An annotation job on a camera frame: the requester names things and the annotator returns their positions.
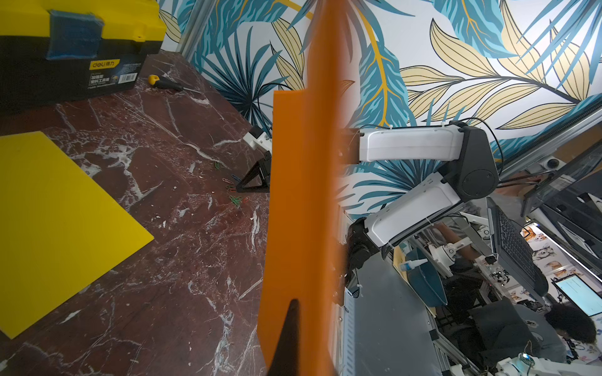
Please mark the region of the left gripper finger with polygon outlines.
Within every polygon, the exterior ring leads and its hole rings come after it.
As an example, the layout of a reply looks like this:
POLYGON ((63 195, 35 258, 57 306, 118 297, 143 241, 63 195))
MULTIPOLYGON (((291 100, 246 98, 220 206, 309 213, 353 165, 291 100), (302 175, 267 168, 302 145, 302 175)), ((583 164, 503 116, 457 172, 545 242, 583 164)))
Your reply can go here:
POLYGON ((293 299, 288 306, 267 376, 299 374, 299 316, 299 300, 293 299))

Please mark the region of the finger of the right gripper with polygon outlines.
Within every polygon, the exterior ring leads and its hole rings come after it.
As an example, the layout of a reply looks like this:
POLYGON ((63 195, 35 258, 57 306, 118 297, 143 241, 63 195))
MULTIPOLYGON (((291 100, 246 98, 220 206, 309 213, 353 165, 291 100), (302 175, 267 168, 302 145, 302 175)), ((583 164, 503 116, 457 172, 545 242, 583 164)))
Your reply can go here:
POLYGON ((271 184, 272 154, 267 151, 237 183, 238 193, 269 193, 271 184))

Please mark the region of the orange paper sheet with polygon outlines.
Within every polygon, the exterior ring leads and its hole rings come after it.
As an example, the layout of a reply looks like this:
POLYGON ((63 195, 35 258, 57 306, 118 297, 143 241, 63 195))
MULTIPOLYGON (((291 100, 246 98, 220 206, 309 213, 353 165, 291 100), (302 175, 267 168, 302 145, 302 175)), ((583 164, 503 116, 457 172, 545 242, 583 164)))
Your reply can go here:
POLYGON ((267 253, 257 335, 270 375, 332 375, 332 303, 342 269, 335 235, 341 144, 341 1, 321 1, 303 90, 274 94, 267 253))

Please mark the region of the yellow paper sheet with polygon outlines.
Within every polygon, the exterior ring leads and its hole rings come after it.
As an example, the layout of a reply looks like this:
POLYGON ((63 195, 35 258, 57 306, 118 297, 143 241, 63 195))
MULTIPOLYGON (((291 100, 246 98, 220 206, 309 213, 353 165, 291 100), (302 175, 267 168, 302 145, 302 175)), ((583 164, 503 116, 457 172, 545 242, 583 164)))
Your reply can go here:
POLYGON ((16 338, 153 236, 41 132, 1 138, 1 331, 16 338))

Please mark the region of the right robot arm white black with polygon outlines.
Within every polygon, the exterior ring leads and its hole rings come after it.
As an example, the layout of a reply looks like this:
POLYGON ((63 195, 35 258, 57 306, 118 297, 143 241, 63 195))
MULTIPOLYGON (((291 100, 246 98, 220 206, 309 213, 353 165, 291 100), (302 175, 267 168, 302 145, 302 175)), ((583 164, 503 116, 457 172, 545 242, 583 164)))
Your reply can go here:
POLYGON ((245 139, 264 155, 237 191, 271 196, 266 258, 271 277, 314 277, 329 266, 349 277, 374 255, 387 256, 428 220, 489 195, 499 183, 485 131, 464 122, 332 130, 324 139, 283 133, 275 141, 253 128, 245 139), (327 239, 334 234, 335 169, 384 161, 436 161, 438 167, 386 207, 355 220, 344 246, 332 247, 327 239))

